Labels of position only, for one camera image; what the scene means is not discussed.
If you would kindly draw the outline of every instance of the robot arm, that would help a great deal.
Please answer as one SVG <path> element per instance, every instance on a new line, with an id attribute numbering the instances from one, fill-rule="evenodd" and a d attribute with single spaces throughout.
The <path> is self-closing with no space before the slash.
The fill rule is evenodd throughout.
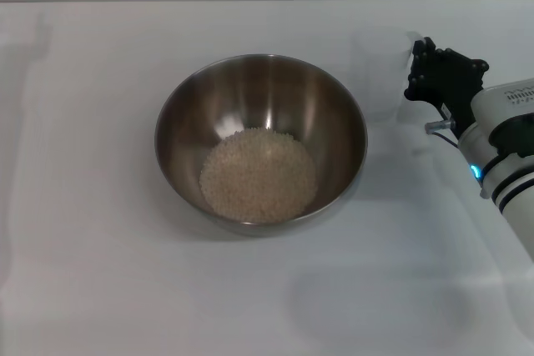
<path id="1" fill-rule="evenodd" d="M 443 121 L 426 131 L 449 128 L 478 183 L 534 260 L 534 79 L 482 87 L 489 69 L 430 38 L 413 50 L 408 100 L 438 109 Z"/>

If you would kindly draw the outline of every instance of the transparent cup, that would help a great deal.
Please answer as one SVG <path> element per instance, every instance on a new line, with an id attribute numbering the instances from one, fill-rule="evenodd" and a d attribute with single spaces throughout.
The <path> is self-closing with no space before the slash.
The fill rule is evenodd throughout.
<path id="1" fill-rule="evenodd" d="M 356 30 L 352 43 L 353 82 L 358 103 L 369 121 L 396 116 L 403 89 L 407 86 L 408 63 L 416 32 L 393 27 Z"/>

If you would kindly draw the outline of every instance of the bowl rim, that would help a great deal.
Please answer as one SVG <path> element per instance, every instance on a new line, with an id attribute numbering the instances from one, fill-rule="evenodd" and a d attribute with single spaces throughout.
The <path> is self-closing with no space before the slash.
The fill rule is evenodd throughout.
<path id="1" fill-rule="evenodd" d="M 306 65 L 308 67 L 311 67 L 311 68 L 313 68 L 315 70 L 318 70 L 319 72 L 325 74 L 326 77 L 331 79 L 340 88 L 345 90 L 345 92 L 349 95 L 349 98 L 352 101 L 353 105 L 355 106 L 358 114 L 360 115 L 362 126 L 363 126 L 363 129 L 364 129 L 364 143 L 363 143 L 364 151 L 363 151 L 363 155 L 362 155 L 362 159 L 361 159 L 360 165 L 358 166 L 358 168 L 357 168 L 357 170 L 356 170 L 356 172 L 354 174 L 354 177 L 350 180 L 350 182 L 347 184 L 347 186 L 340 192 L 340 194 L 337 197 L 335 197 L 334 199 L 332 199 L 330 202 L 328 202 L 322 208 L 318 208 L 317 210 L 314 210 L 313 212 L 302 214 L 302 215 L 300 215 L 298 217 L 291 218 L 291 219 L 284 220 L 284 221 L 280 221 L 280 222 L 276 222 L 276 223 L 250 223 L 250 222 L 245 222 L 245 221 L 233 220 L 232 218 L 226 218 L 224 216 L 220 216 L 215 212 L 209 212 L 209 211 L 203 210 L 202 208 L 200 208 L 196 204 L 191 203 L 189 200 L 187 200 L 186 198 L 184 198 L 180 194 L 180 192 L 174 187 L 172 181 L 169 179 L 167 173 L 165 173 L 165 170 L 163 169 L 161 161 L 160 161 L 161 157 L 160 157 L 159 151 L 158 151 L 158 132 L 159 132 L 159 126 L 161 124 L 161 119 L 163 117 L 164 111 L 167 109 L 167 107 L 169 105 L 169 102 L 174 97 L 174 95 L 180 90 L 180 88 L 182 86 L 184 86 L 185 83 L 188 82 L 195 75 L 201 74 L 205 70 L 208 70 L 209 68 L 215 67 L 218 64 L 227 63 L 227 62 L 230 62 L 232 60 L 241 59 L 241 58 L 279 58 L 279 59 L 289 60 L 291 62 L 302 63 L 302 64 L 304 64 L 304 65 Z M 246 226 L 250 226 L 250 227 L 273 227 L 273 226 L 279 226 L 279 225 L 282 225 L 282 224 L 285 224 L 285 223 L 297 223 L 299 221 L 302 221 L 302 220 L 305 220 L 305 219 L 308 219 L 308 218 L 313 218 L 314 216 L 316 216 L 316 215 L 322 213 L 323 211 L 325 211 L 328 207 L 330 207 L 332 204 L 334 204 L 336 201 L 338 201 L 341 197 L 343 197 L 343 195 L 345 195 L 345 193 L 347 193 L 349 191 L 349 189 L 352 188 L 352 186 L 354 185 L 356 179 L 360 176 L 361 170 L 363 169 L 364 164 L 365 164 L 365 160 L 367 159 L 368 143 L 369 143 L 369 139 L 368 139 L 367 123 L 365 121 L 365 116 L 361 111 L 360 105 L 358 104 L 358 102 L 356 102 L 356 99 L 355 99 L 353 93 L 343 83 L 341 83 L 339 79 L 337 79 L 332 74 L 330 74 L 327 71 L 325 71 L 323 68 L 317 67 L 312 63 L 308 63 L 308 62 L 306 62 L 304 60 L 300 60 L 299 58 L 292 58 L 290 56 L 283 56 L 283 55 L 273 54 L 273 53 L 246 53 L 246 54 L 231 56 L 231 57 L 228 57 L 228 58 L 222 58 L 220 60 L 217 60 L 217 61 L 215 61 L 213 63 L 210 63 L 210 64 L 208 64 L 208 65 L 196 70 L 194 73 L 191 73 L 186 79 L 184 79 L 178 85 L 178 87 L 176 87 L 173 90 L 173 92 L 171 92 L 170 95 L 168 95 L 167 99 L 165 100 L 163 106 L 161 107 L 161 109 L 159 111 L 158 120 L 156 122 L 156 128 L 154 130 L 154 150 L 156 152 L 156 160 L 158 162 L 159 171 L 163 174 L 163 176 L 165 177 L 165 180 L 167 181 L 167 183 L 178 194 L 178 196 L 180 196 L 185 202 L 187 202 L 188 204 L 190 204 L 191 206 L 193 206 L 194 208 L 196 208 L 200 212 L 206 213 L 206 214 L 208 214 L 209 216 L 211 216 L 213 218 L 221 219 L 221 220 L 225 221 L 226 223 L 235 223 L 235 224 L 238 224 L 238 225 L 246 225 Z"/>

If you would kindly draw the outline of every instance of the blue led light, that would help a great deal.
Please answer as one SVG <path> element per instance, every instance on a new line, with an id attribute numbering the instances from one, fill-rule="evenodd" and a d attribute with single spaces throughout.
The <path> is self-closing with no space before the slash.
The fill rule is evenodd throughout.
<path id="1" fill-rule="evenodd" d="M 480 179 L 480 177 L 482 176 L 482 171 L 473 164 L 471 165 L 471 171 L 473 172 L 473 175 L 476 179 Z"/>

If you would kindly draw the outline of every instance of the black stripe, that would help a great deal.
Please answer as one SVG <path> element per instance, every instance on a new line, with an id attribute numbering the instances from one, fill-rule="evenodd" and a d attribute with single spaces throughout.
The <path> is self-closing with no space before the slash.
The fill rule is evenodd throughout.
<path id="1" fill-rule="evenodd" d="M 534 178 L 529 179 L 528 181 L 522 183 L 521 185 L 517 185 L 516 188 L 513 188 L 509 193 L 506 194 L 504 198 L 502 198 L 501 203 L 499 204 L 499 211 L 502 213 L 506 205 L 519 193 L 534 187 Z"/>
<path id="2" fill-rule="evenodd" d="M 490 162 L 486 166 L 484 166 L 484 168 L 482 169 L 482 174 L 481 174 L 482 179 L 484 179 L 484 177 L 491 171 L 492 168 L 494 168 L 498 163 L 503 161 L 508 156 L 510 155 L 499 154 L 498 156 L 495 156 L 492 160 L 490 160 Z"/>
<path id="3" fill-rule="evenodd" d="M 517 179 L 526 176 L 527 174 L 534 173 L 534 166 L 522 168 L 521 170 L 517 170 L 513 174 L 510 174 L 508 177 L 502 180 L 502 182 L 497 185 L 495 188 L 495 191 L 493 191 L 493 194 L 491 195 L 491 200 L 493 200 L 493 203 L 496 202 L 497 196 L 502 192 L 504 188 L 506 188 L 508 185 L 516 181 Z"/>

